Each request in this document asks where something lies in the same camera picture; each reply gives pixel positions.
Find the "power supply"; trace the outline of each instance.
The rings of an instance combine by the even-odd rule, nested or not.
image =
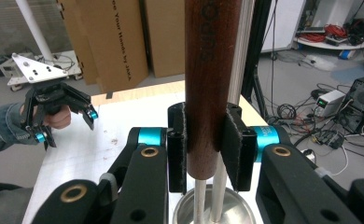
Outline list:
[[[342,105],[344,97],[345,94],[340,91],[331,91],[319,96],[314,105],[314,115],[326,117],[336,114]]]

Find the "black clamp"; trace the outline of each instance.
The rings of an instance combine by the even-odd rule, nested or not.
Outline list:
[[[51,128],[44,126],[47,114],[56,114],[62,105],[68,105],[72,112],[82,113],[89,127],[94,129],[94,120],[98,114],[91,104],[91,97],[61,82],[53,79],[34,83],[25,95],[24,109],[21,113],[21,127],[38,143],[56,147],[51,135]]]

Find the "white shelf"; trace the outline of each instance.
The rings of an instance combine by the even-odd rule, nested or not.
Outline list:
[[[339,46],[333,46],[333,45],[326,44],[324,42],[319,42],[319,43],[309,42],[309,41],[306,41],[306,40],[304,40],[302,38],[297,38],[297,37],[295,37],[294,40],[296,42],[298,42],[299,44],[303,44],[303,45],[311,46],[311,47],[315,47],[315,48],[320,48],[320,49],[338,49],[338,50],[364,49],[364,42],[362,44],[356,45],[356,46],[348,45],[348,44],[345,44],[345,43],[342,43]]]

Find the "white table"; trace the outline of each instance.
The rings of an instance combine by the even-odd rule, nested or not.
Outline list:
[[[72,124],[63,130],[54,130],[57,148],[49,148],[43,161],[34,192],[23,223],[31,223],[38,208],[62,183],[72,179],[88,179],[98,183],[126,145],[132,127],[167,127],[167,108],[184,102],[184,82],[164,84],[131,91],[115,92],[106,100],[104,95],[92,98],[99,118],[94,131],[79,115],[73,114]],[[258,113],[242,98],[243,120],[246,125],[267,125]],[[259,163],[255,164],[252,190],[240,193],[261,223],[255,202],[259,178]],[[192,178],[188,190],[194,186]],[[172,217],[180,194],[170,194],[169,218]]]

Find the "gray sleeve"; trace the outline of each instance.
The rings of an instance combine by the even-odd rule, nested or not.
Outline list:
[[[36,144],[36,140],[20,127],[21,106],[21,103],[0,105],[0,151],[13,144]]]

